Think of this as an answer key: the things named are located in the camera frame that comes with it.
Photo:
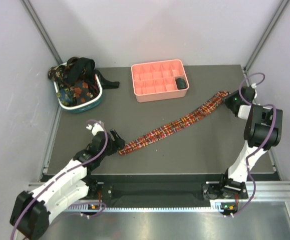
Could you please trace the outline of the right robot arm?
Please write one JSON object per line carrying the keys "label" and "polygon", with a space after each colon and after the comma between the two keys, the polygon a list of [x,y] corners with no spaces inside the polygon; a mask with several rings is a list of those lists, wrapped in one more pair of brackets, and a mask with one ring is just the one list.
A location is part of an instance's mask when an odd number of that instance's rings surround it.
{"label": "right robot arm", "polygon": [[237,118],[246,120],[244,145],[236,161],[222,176],[218,192],[224,198],[244,195],[245,183],[259,158],[279,144],[282,133],[283,111],[278,108],[253,104],[256,91],[243,86],[225,98],[225,105]]}

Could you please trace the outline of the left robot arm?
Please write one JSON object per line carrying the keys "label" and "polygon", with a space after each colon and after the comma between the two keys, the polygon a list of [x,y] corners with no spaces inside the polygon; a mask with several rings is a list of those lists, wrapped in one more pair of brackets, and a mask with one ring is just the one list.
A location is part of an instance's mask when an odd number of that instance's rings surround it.
{"label": "left robot arm", "polygon": [[76,201],[95,198],[96,208],[103,210],[100,188],[91,176],[101,161],[122,150],[125,141],[112,129],[92,131],[93,138],[84,149],[77,152],[68,164],[46,183],[31,192],[21,192],[15,201],[10,218],[13,226],[11,239],[21,233],[30,240],[39,239],[55,218]]}

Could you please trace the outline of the red multicolour checked tie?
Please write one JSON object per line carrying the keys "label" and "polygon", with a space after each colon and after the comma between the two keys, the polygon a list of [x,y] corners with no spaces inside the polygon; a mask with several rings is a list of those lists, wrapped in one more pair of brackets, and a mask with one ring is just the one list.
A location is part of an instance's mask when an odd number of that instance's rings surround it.
{"label": "red multicolour checked tie", "polygon": [[194,111],[177,120],[160,126],[140,136],[136,140],[127,143],[122,150],[119,150],[119,154],[122,156],[127,155],[197,123],[198,121],[213,113],[229,95],[230,92],[228,91],[218,91],[213,97],[211,97]]}

